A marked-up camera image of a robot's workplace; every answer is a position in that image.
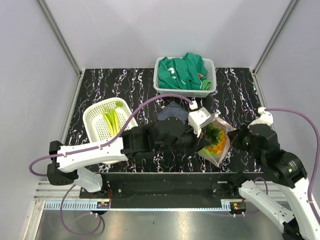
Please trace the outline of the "fake pineapple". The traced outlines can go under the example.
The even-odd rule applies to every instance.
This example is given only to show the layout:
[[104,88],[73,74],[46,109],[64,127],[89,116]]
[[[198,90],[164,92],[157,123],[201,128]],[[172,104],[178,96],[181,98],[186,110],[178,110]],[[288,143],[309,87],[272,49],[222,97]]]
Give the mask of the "fake pineapple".
[[205,137],[210,142],[210,145],[205,147],[206,151],[211,155],[221,154],[227,143],[225,130],[220,126],[211,123],[205,128]]

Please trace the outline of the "clear zip top bag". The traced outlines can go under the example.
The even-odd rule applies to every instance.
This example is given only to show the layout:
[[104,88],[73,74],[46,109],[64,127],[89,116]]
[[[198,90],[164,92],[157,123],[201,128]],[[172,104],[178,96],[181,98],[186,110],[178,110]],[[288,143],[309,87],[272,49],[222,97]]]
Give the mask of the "clear zip top bag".
[[230,149],[230,139],[228,133],[234,128],[219,117],[218,113],[214,113],[212,119],[204,128],[204,136],[210,142],[197,152],[197,154],[205,160],[219,167],[223,159],[226,157]]

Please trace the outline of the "fake green onion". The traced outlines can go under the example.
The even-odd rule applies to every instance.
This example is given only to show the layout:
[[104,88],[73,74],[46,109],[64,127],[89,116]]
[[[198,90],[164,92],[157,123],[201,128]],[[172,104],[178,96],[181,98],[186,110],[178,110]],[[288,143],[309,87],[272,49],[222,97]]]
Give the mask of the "fake green onion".
[[107,123],[110,135],[112,137],[116,136],[120,132],[120,122],[116,109],[123,106],[123,103],[120,101],[116,102],[115,108],[108,109],[107,106],[104,106],[104,112],[102,113],[104,120]]

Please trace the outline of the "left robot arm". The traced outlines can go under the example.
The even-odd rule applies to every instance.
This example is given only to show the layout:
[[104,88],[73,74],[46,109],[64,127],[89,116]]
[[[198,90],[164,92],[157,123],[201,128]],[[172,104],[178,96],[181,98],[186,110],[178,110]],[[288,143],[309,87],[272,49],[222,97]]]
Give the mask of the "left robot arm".
[[108,186],[99,173],[88,170],[87,166],[148,159],[157,153],[196,150],[201,136],[199,124],[169,117],[132,127],[107,142],[61,146],[47,166],[47,178],[53,186],[77,185],[95,197],[103,198],[108,193]]

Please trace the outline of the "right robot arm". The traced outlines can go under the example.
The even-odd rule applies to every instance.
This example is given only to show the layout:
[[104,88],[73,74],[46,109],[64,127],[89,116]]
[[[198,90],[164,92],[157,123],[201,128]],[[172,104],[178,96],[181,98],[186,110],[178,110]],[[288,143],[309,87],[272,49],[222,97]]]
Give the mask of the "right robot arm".
[[244,124],[227,135],[233,149],[246,151],[256,159],[263,173],[285,196],[290,210],[260,191],[240,172],[230,178],[228,195],[250,201],[277,226],[283,239],[318,240],[320,210],[308,198],[310,182],[302,161],[281,149],[277,133],[267,124]]

